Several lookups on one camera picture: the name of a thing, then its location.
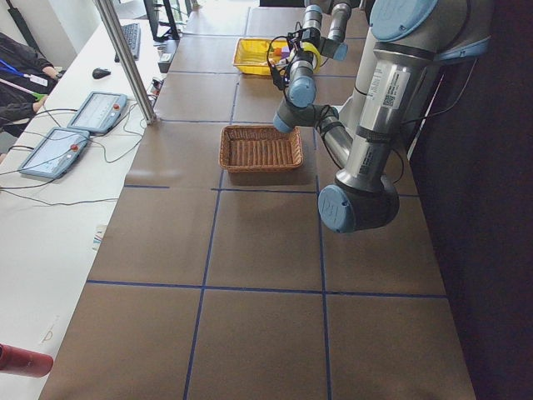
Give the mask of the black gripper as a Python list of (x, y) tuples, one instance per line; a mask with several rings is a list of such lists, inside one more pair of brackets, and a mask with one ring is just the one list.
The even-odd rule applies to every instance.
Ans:
[(287, 34), (287, 44), (290, 49), (303, 48), (303, 43), (311, 43), (319, 48), (321, 32), (317, 28), (302, 28)]

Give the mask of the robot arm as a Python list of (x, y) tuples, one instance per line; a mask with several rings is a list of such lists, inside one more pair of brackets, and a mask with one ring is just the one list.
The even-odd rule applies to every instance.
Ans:
[(314, 75), (323, 58), (342, 60), (346, 26), (358, 1), (309, 1), (301, 27), (287, 36), (291, 60), (273, 73), (284, 97), (274, 126), (282, 133), (313, 127), (337, 163), (318, 197), (334, 232), (380, 228), (399, 209), (384, 168), (391, 146), (429, 66), (483, 54), (492, 1), (376, 1), (353, 94), (341, 108), (316, 103)]
[[(303, 43), (310, 43), (323, 57), (344, 60), (348, 51), (345, 44), (347, 23), (352, 10), (359, 6), (359, 2), (305, 1), (304, 5), (304, 17), (298, 29), (286, 35), (289, 47), (303, 48)], [(325, 37), (321, 35), (324, 13), (331, 16), (329, 31)]]

